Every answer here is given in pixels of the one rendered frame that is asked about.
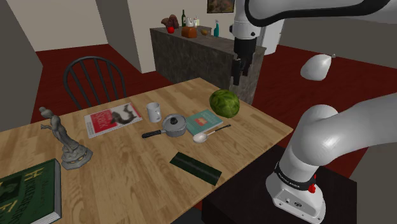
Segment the framed wall picture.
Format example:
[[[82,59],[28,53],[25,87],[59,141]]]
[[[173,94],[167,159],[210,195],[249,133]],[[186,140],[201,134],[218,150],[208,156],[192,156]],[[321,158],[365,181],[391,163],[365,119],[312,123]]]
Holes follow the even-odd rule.
[[[207,0],[207,13],[233,13],[235,0]]]

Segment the teal book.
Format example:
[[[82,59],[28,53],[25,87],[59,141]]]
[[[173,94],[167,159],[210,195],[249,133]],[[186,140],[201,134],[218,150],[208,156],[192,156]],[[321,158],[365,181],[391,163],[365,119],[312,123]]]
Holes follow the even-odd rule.
[[[206,109],[186,118],[187,131],[195,136],[199,133],[207,132],[220,124],[223,121],[210,110]]]

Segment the green cabbage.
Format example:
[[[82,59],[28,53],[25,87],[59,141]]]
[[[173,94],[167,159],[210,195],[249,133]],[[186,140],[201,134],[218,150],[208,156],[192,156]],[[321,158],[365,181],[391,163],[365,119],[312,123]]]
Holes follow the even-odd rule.
[[[227,89],[219,89],[213,92],[209,98],[211,109],[219,116],[225,118],[234,117],[240,109],[240,101],[237,95]]]

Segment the thick green book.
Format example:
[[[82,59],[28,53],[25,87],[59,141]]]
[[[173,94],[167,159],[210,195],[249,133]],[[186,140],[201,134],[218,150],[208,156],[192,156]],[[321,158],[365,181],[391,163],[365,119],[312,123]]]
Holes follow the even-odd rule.
[[[52,224],[61,217],[61,167],[56,159],[0,179],[0,224]]]

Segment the dark spindle-back chair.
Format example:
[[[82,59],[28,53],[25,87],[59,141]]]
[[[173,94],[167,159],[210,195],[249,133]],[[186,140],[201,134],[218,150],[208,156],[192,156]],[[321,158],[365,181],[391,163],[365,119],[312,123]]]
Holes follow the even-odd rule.
[[[76,105],[76,107],[79,110],[82,110],[82,107],[79,104],[79,102],[77,101],[77,99],[75,98],[75,96],[72,93],[71,89],[69,88],[69,84],[68,84],[68,75],[69,74],[72,76],[73,80],[75,81],[75,83],[76,83],[80,93],[82,94],[85,102],[87,103],[88,107],[92,107],[92,104],[91,104],[90,100],[88,99],[87,94],[84,91],[84,89],[83,89],[83,87],[82,87],[82,85],[80,83],[80,80],[78,79],[76,73],[74,72],[73,67],[76,64],[79,64],[80,67],[82,68],[82,70],[84,72],[84,75],[85,75],[85,78],[88,81],[90,89],[91,89],[91,91],[92,91],[92,93],[93,93],[93,95],[95,97],[95,100],[97,101],[98,104],[101,104],[101,101],[99,100],[99,96],[98,96],[98,94],[96,92],[96,89],[95,89],[95,87],[94,87],[94,85],[92,83],[92,80],[90,79],[90,75],[89,75],[89,73],[87,71],[87,68],[85,66],[84,61],[86,61],[86,60],[92,60],[94,62],[95,68],[97,70],[97,74],[99,75],[100,81],[102,83],[102,88],[104,90],[104,93],[105,93],[105,95],[107,97],[108,102],[111,102],[111,99],[110,99],[110,95],[109,95],[107,86],[106,86],[105,81],[104,81],[104,77],[102,75],[102,71],[101,71],[100,66],[99,66],[99,61],[103,61],[106,64],[106,67],[107,67],[107,70],[108,70],[108,74],[109,74],[109,78],[111,80],[113,92],[115,94],[116,99],[119,99],[119,95],[118,95],[118,91],[117,91],[117,88],[116,88],[115,79],[114,79],[114,76],[113,76],[112,69],[115,69],[117,71],[119,77],[120,77],[122,90],[123,90],[123,97],[127,97],[127,90],[126,90],[126,87],[125,87],[125,79],[124,79],[123,73],[121,72],[121,70],[118,68],[118,66],[116,64],[114,64],[113,62],[111,62],[108,59],[105,59],[103,57],[98,57],[98,56],[80,57],[80,58],[72,61],[66,67],[66,69],[64,71],[64,74],[63,74],[63,77],[62,77],[63,85],[64,85],[64,88],[65,88],[66,92],[68,93],[68,95],[70,96],[71,100],[74,102],[74,104]]]

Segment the white rounded object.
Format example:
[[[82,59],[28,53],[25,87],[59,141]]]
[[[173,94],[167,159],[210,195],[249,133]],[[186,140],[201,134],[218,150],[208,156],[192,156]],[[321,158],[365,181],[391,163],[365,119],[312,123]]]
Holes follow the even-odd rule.
[[[322,81],[326,78],[331,60],[336,57],[335,54],[317,54],[311,57],[301,68],[300,75],[312,81]]]

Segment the white mug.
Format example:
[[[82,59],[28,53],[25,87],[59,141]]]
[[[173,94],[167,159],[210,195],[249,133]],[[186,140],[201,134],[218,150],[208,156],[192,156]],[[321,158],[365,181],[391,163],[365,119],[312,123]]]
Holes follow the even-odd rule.
[[[160,104],[158,102],[151,102],[146,105],[149,121],[157,123],[162,119]]]

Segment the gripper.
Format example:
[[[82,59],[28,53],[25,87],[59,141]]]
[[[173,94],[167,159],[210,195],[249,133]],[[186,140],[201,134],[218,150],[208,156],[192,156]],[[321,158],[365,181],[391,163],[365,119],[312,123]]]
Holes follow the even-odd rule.
[[[253,39],[234,39],[233,50],[237,54],[237,59],[232,62],[233,84],[239,86],[240,72],[243,76],[248,76],[250,62],[256,48],[256,38]]]

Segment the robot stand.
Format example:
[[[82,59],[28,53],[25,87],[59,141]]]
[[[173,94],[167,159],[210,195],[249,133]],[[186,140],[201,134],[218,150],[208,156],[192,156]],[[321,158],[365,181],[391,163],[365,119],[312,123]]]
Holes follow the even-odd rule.
[[[205,224],[310,224],[274,206],[266,178],[284,148],[275,145],[209,194],[202,203]],[[325,167],[317,172],[326,214],[321,224],[358,224],[357,183]]]

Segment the dark stone kitchen counter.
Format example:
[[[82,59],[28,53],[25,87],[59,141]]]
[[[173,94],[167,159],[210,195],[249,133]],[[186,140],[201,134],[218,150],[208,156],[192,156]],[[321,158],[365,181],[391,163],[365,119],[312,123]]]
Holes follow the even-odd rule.
[[[173,83],[202,78],[218,88],[233,91],[240,100],[252,104],[266,48],[255,48],[247,75],[240,77],[237,86],[232,78],[234,41],[211,34],[205,36],[201,30],[210,31],[211,28],[198,26],[195,38],[183,37],[180,28],[172,34],[165,27],[151,28],[156,71]]]

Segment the red and white magazine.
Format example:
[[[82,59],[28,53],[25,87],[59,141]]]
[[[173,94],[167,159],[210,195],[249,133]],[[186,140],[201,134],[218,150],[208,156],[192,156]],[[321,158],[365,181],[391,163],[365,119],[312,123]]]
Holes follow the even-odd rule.
[[[84,116],[89,139],[139,122],[142,119],[142,116],[131,103]]]

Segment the dark green flat rectangle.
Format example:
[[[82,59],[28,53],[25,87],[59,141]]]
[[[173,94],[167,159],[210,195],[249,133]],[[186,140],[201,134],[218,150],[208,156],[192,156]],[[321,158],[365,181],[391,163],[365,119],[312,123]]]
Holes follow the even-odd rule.
[[[176,153],[170,163],[213,186],[216,186],[222,174],[221,171],[181,152]]]

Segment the grey figure statue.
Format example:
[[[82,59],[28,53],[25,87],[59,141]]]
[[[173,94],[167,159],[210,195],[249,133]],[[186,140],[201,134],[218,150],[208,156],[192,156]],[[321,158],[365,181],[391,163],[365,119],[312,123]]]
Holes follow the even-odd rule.
[[[54,137],[63,145],[61,166],[64,169],[78,169],[90,161],[93,151],[68,136],[67,130],[62,125],[59,116],[54,115],[51,110],[45,107],[40,107],[39,111],[42,117],[50,119],[50,124],[41,124],[41,129],[51,130]]]

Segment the wooden table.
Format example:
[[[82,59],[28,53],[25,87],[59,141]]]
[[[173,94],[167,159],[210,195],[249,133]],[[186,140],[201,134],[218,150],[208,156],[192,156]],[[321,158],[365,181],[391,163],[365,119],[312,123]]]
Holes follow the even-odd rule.
[[[196,78],[128,98],[140,122],[89,138],[84,116],[119,106],[124,99],[62,115],[69,136],[93,151],[79,169],[62,170],[62,218],[55,224],[170,224],[215,190],[215,186],[171,164],[184,153],[221,172],[219,184],[285,138],[291,128],[249,104],[224,119],[221,130],[201,144],[190,134],[143,138],[161,125],[146,105],[158,102],[163,115],[190,116],[209,108],[216,87]]]

